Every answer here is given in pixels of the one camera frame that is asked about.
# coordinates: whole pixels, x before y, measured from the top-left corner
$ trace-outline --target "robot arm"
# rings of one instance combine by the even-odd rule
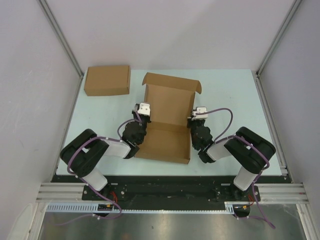
[[[132,111],[135,121],[125,125],[121,139],[97,137],[91,130],[84,130],[60,152],[60,158],[70,165],[70,169],[78,178],[84,179],[94,189],[100,191],[108,183],[103,174],[96,168],[102,156],[116,156],[123,159],[132,158],[139,150],[147,134],[150,123],[150,105],[142,102],[136,104]]]
[[[204,126],[207,114],[206,107],[197,107],[188,118],[188,127],[191,132],[192,146],[199,150],[199,157],[204,163],[214,163],[228,156],[241,164],[237,176],[233,180],[235,197],[247,191],[249,186],[260,174],[266,161],[253,149],[258,150],[269,161],[276,153],[275,147],[267,140],[246,127],[241,127],[235,135],[214,143],[210,129]]]

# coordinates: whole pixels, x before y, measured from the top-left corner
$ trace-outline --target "metal rail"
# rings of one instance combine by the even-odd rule
[[[38,203],[105,203],[106,201],[83,201],[84,183],[42,183]],[[308,204],[303,184],[256,184],[261,204]],[[247,202],[226,202],[226,204]]]

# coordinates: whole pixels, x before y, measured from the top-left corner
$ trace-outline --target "light blue table surface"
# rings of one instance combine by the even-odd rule
[[[125,120],[131,119],[131,111],[135,103],[144,100],[145,86],[142,86],[142,81],[146,72],[199,80],[202,85],[202,94],[196,93],[194,107],[206,106],[208,110],[230,108],[233,111],[233,123],[225,136],[234,134],[240,127],[246,126],[272,142],[250,70],[132,70],[129,95],[87,96],[84,91],[86,76],[84,77],[65,145],[85,129],[92,129],[99,136],[118,138],[118,126]],[[229,120],[229,112],[220,111],[210,114],[205,125],[210,127],[211,134],[215,138],[225,129]],[[199,159],[197,153],[191,148],[189,164],[106,156],[100,160],[97,167],[104,175],[133,176],[225,176],[237,175],[241,167],[232,156],[215,163],[205,164]],[[56,173],[68,174],[67,165],[62,160],[58,164]],[[281,175],[276,155],[270,160],[270,168],[265,170],[263,175]]]

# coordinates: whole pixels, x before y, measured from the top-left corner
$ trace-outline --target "open cardboard box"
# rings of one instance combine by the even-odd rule
[[[187,117],[194,106],[196,92],[201,94],[198,80],[148,72],[144,101],[150,104],[151,123],[137,158],[188,164],[191,136]]]

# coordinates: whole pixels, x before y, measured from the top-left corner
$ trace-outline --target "box lid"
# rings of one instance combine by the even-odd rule
[[[156,85],[180,90],[187,90],[201,94],[202,87],[198,80],[168,76],[147,72],[143,78],[142,85]]]
[[[151,125],[158,124],[157,129],[160,127],[170,131],[173,126],[186,128],[195,92],[202,92],[201,83],[198,80],[148,72],[142,82],[142,85],[145,84],[144,101],[150,104]]]

